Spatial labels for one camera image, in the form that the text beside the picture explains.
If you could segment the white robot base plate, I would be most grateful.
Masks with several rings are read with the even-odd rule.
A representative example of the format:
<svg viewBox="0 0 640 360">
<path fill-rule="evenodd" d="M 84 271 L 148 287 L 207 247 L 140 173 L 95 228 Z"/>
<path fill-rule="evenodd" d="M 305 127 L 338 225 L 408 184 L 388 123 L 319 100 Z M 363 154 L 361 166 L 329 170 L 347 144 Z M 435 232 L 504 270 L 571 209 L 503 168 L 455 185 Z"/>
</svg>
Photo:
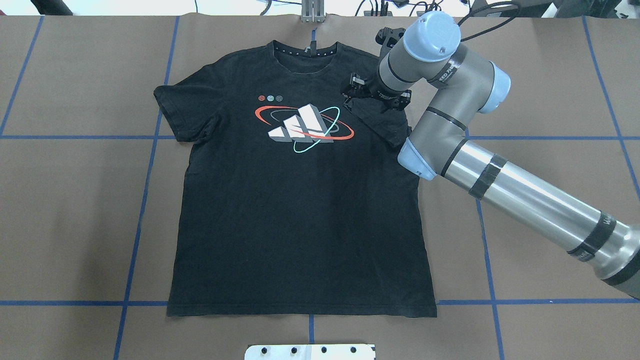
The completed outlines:
<svg viewBox="0 0 640 360">
<path fill-rule="evenodd" d="M 256 344 L 247 347 L 245 360 L 376 360 L 374 344 Z"/>
</svg>

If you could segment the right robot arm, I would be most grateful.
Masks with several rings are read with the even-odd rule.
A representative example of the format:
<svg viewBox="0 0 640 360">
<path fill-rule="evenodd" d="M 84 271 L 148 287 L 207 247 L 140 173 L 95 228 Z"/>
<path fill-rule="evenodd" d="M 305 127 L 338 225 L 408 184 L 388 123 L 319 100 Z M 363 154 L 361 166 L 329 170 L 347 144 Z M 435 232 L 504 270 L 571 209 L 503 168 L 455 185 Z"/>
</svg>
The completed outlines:
<svg viewBox="0 0 640 360">
<path fill-rule="evenodd" d="M 639 298 L 639 226 L 574 198 L 498 153 L 466 138 L 475 114 L 494 111 L 511 89 L 510 76 L 462 41 L 459 23 L 441 11 L 424 13 L 408 28 L 385 27 L 374 73 L 350 75 L 347 100 L 371 98 L 382 112 L 402 111 L 410 88 L 426 80 L 436 93 L 402 139 L 398 163 L 425 180 L 441 176 L 546 237 L 605 284 Z"/>
</svg>

